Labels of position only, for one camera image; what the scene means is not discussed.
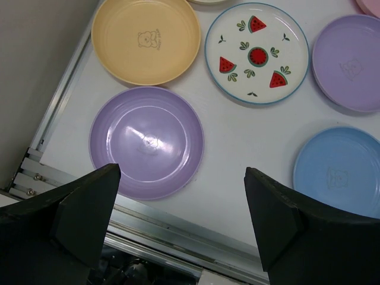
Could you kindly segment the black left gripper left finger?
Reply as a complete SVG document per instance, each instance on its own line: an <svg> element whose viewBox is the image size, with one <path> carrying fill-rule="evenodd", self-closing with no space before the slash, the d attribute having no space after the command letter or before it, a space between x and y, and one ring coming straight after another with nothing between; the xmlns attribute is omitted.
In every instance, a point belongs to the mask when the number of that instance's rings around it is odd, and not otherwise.
<svg viewBox="0 0 380 285"><path fill-rule="evenodd" d="M98 266L121 171L107 164L1 207L1 284L86 284Z"/></svg>

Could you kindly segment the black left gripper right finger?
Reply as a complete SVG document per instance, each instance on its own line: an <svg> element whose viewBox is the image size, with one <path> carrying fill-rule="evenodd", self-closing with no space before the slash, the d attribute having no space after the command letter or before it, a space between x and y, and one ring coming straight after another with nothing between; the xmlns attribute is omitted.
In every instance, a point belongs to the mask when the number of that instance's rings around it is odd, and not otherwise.
<svg viewBox="0 0 380 285"><path fill-rule="evenodd" d="M255 168L244 177L271 284L378 284L379 220L323 204Z"/></svg>

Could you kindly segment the blue plastic plate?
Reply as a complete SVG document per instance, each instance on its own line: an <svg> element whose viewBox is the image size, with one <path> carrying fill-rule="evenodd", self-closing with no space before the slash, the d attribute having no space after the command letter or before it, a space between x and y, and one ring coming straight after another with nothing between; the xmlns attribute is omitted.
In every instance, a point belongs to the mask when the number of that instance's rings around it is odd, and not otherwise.
<svg viewBox="0 0 380 285"><path fill-rule="evenodd" d="M293 189L340 210L379 218L379 141L348 126L321 131L297 155Z"/></svg>

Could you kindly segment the purple plastic plate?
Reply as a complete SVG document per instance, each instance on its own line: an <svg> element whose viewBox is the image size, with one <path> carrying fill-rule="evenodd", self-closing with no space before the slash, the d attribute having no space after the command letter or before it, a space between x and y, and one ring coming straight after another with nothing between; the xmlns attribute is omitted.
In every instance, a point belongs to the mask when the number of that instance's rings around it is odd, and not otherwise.
<svg viewBox="0 0 380 285"><path fill-rule="evenodd" d="M312 66L320 89L335 104L379 111L379 19L347 15L330 22L315 41Z"/></svg>
<svg viewBox="0 0 380 285"><path fill-rule="evenodd" d="M204 143L191 105L152 86L111 98L94 118L88 139L93 166L118 164L119 193L135 200L157 200L184 188L198 171Z"/></svg>

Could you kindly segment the white watermelon pattern plate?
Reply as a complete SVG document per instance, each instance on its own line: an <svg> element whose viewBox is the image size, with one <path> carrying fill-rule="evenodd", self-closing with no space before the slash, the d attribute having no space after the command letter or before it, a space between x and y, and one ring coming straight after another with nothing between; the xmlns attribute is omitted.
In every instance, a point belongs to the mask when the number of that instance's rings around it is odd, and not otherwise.
<svg viewBox="0 0 380 285"><path fill-rule="evenodd" d="M259 2L218 15L205 37L204 55L215 84L252 105L290 97L303 83L310 60L307 38L293 17Z"/></svg>

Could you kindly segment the yellow plastic plate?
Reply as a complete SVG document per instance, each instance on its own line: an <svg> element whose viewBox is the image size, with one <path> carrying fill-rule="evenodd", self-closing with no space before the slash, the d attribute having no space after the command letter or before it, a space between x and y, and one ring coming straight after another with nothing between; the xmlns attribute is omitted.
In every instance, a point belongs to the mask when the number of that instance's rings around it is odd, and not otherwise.
<svg viewBox="0 0 380 285"><path fill-rule="evenodd" d="M91 27L103 67L138 86L167 83L197 57L201 29L187 1L104 1Z"/></svg>

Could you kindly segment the pink plastic plate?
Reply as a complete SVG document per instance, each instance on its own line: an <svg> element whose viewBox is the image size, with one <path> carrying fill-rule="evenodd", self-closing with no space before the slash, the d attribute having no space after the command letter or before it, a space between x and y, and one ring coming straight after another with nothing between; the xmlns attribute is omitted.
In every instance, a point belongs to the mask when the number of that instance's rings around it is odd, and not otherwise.
<svg viewBox="0 0 380 285"><path fill-rule="evenodd" d="M365 14L380 17L380 0L356 0L356 3Z"/></svg>

